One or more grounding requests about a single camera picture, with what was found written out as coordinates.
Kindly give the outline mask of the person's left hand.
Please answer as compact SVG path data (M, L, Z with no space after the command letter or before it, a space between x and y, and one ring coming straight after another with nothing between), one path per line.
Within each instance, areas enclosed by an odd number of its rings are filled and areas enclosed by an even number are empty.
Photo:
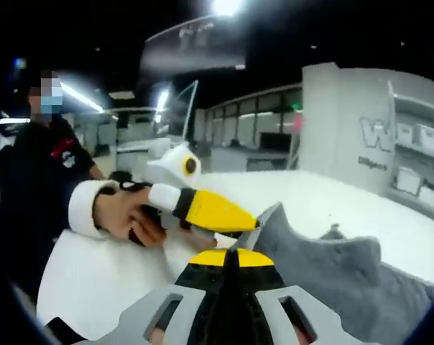
M149 192L150 188L99 193L93 206L95 225L117 239L140 242L145 247L161 245L166 231L142 210L149 203Z

